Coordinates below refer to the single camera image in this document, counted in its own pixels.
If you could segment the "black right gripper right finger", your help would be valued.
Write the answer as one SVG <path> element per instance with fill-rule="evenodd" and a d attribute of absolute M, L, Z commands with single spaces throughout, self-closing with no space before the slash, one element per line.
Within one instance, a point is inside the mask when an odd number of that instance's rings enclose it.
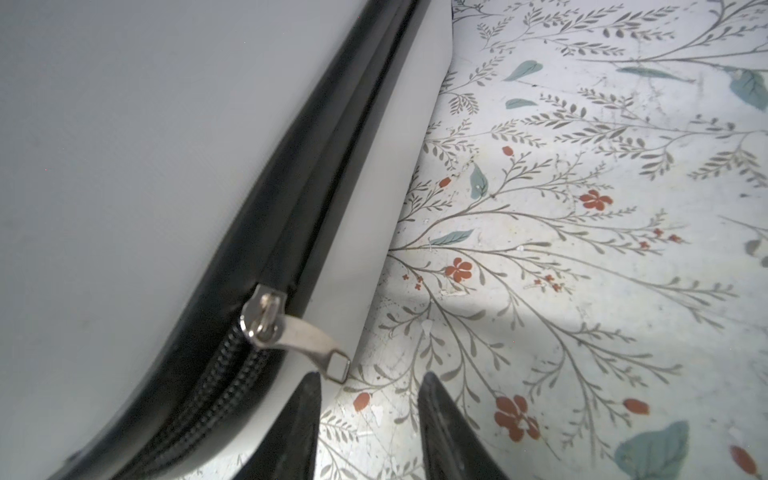
<path fill-rule="evenodd" d="M 430 480 L 507 480 L 433 372 L 418 399 L 425 476 Z"/>

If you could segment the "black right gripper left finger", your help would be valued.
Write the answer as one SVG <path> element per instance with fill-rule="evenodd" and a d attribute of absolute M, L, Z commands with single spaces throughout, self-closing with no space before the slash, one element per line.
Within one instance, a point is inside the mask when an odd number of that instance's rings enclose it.
<path fill-rule="evenodd" d="M 320 374 L 306 374 L 257 450 L 233 479 L 313 479 L 321 400 Z"/>

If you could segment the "white hard-shell suitcase black lining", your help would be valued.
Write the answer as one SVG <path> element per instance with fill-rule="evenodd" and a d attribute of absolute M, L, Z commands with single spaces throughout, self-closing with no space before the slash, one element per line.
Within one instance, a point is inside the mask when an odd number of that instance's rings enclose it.
<path fill-rule="evenodd" d="M 175 479 L 351 374 L 447 1 L 1 5 L 1 475 Z"/>

